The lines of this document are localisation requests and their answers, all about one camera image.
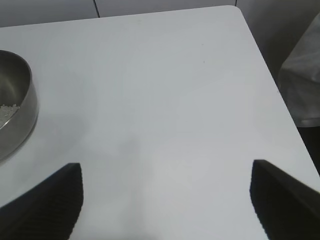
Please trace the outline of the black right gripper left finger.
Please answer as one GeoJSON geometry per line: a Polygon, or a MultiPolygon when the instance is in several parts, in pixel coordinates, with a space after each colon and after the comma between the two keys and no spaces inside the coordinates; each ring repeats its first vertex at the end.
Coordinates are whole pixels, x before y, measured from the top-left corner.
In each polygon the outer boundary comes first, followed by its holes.
{"type": "Polygon", "coordinates": [[[68,163],[0,208],[2,240],[68,240],[84,202],[80,163],[68,163]]]}

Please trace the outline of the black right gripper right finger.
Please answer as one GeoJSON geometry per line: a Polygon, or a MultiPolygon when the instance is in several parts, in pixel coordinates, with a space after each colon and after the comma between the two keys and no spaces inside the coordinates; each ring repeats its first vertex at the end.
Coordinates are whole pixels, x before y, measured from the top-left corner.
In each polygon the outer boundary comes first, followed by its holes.
{"type": "Polygon", "coordinates": [[[250,199],[270,240],[318,240],[320,194],[272,163],[253,161],[250,199]]]}

